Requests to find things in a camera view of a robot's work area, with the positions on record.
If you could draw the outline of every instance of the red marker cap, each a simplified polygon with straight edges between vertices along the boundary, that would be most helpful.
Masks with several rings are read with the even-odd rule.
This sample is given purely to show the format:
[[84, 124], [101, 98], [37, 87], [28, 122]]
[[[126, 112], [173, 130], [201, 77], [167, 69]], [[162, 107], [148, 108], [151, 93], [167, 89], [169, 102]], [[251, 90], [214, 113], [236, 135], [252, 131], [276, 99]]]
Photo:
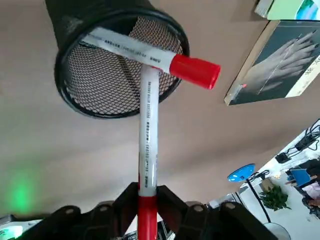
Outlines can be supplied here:
[[201, 86], [212, 89], [218, 79], [220, 65], [177, 54], [170, 64], [170, 74]]

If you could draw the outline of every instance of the mesh cup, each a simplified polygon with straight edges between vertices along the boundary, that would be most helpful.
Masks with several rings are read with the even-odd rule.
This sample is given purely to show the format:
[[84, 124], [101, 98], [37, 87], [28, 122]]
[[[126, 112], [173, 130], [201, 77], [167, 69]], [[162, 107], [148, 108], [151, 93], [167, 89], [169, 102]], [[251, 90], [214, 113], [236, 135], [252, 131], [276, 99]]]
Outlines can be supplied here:
[[[46, 6], [59, 48], [54, 71], [57, 90], [70, 107], [87, 116], [124, 118], [140, 110], [142, 64], [81, 41], [94, 28], [189, 56], [181, 26], [146, 0], [46, 0]], [[180, 81], [162, 72], [159, 102]]]

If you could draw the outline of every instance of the black cable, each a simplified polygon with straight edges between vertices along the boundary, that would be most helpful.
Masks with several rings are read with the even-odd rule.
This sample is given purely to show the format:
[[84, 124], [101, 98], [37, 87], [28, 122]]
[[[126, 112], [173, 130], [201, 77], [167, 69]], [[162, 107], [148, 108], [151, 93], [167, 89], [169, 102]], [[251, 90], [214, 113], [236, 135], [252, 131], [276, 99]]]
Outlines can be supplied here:
[[312, 150], [312, 151], [317, 151], [318, 150], [318, 143], [319, 143], [319, 140], [316, 141], [316, 144], [315, 144], [315, 149], [312, 149], [311, 147], [308, 146], [308, 149]]
[[268, 213], [267, 213], [264, 205], [262, 204], [262, 202], [261, 202], [261, 200], [260, 200], [260, 198], [259, 198], [256, 190], [255, 190], [254, 187], [251, 185], [251, 182], [250, 182], [248, 179], [246, 179], [246, 183], [249, 185], [249, 187], [250, 187], [251, 191], [253, 192], [255, 198], [258, 200], [258, 202], [259, 202], [259, 204], [260, 204], [260, 206], [261, 206], [261, 208], [262, 208], [262, 210], [263, 210], [263, 212], [264, 212], [264, 214], [265, 214], [265, 216], [266, 216], [266, 219], [268, 220], [268, 223], [271, 223], [270, 217], [269, 217], [269, 215], [268, 215]]
[[297, 154], [294, 154], [294, 155], [292, 155], [292, 156], [289, 156], [289, 158], [292, 158], [292, 157], [294, 157], [294, 156], [297, 156], [299, 153], [301, 153], [302, 151], [298, 151], [298, 153]]
[[314, 129], [314, 126], [316, 125], [316, 123], [320, 120], [320, 118], [318, 118], [317, 121], [314, 122], [314, 124], [312, 124], [312, 126], [310, 127], [310, 132], [312, 132]]

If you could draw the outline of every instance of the white marker barrel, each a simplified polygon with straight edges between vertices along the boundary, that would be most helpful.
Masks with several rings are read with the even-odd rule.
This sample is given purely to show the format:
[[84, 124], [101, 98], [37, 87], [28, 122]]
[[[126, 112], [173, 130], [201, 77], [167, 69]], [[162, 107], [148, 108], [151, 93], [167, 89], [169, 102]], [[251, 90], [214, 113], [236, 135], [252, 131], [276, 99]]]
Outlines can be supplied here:
[[220, 66], [217, 64], [162, 50], [102, 27], [95, 28], [82, 41], [153, 66], [206, 89], [214, 87], [220, 73]]
[[139, 240], [157, 239], [157, 160], [159, 70], [147, 65], [141, 69], [139, 132]]

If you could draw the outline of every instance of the marker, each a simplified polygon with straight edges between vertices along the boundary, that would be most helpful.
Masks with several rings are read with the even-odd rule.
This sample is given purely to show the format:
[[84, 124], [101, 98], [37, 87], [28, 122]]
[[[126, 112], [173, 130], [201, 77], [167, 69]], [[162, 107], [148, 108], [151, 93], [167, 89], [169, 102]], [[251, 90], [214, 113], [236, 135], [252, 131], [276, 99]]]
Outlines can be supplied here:
[[155, 67], [205, 89], [214, 87], [221, 69], [217, 64], [162, 50], [102, 27], [95, 28], [82, 41]]

